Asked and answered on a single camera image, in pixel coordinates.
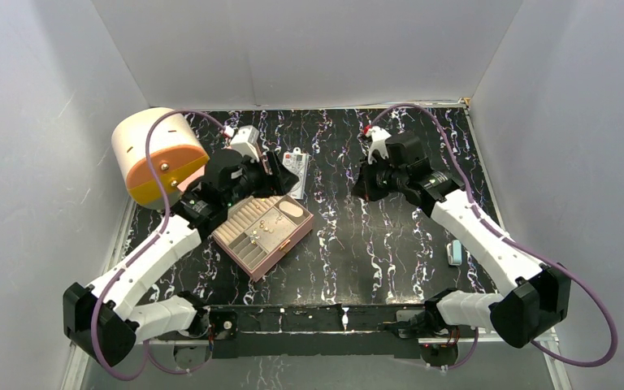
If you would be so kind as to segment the pink jewelry box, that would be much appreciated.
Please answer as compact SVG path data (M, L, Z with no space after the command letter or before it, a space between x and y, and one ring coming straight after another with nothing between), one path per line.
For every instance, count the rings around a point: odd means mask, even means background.
M233 201L236 178L222 188L209 186L202 179L203 171L192 174L180 183L180 200L172 212L188 222L205 241L213 240L253 281L259 281L314 225L314 216L288 194L274 197L247 197ZM277 215L283 220L275 223ZM274 228L264 232L262 226ZM260 236L252 244L249 234Z

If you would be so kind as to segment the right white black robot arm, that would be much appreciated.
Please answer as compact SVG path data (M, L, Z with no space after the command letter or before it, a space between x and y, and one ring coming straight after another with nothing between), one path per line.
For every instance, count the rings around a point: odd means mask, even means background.
M416 323L435 336L456 326L495 331L508 345L521 348L564 320L571 280L558 269L506 243L507 233L476 209L464 183L431 167L420 140L412 133L391 135L374 126L352 194L376 202L400 193L432 221L450 232L485 269L495 293L469 293L454 288L428 299Z

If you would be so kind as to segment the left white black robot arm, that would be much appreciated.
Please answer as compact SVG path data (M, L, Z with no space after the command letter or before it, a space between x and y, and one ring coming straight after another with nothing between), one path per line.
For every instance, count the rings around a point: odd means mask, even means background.
M152 236L104 275L64 291L65 336L108 370L150 338L174 331L191 338L204 336L210 316L205 304L189 293L148 305L139 305L139 300L224 224L239 202L286 195L298 181L271 151L259 158L234 149L215 152L203 172L187 181L179 201Z

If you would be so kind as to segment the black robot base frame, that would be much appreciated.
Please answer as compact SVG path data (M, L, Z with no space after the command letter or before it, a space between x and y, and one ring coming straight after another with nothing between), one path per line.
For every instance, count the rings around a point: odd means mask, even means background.
M214 305L196 331L159 341L211 345L218 359L383 355L440 367L466 355L461 346L473 335L465 326L439 325L423 304Z

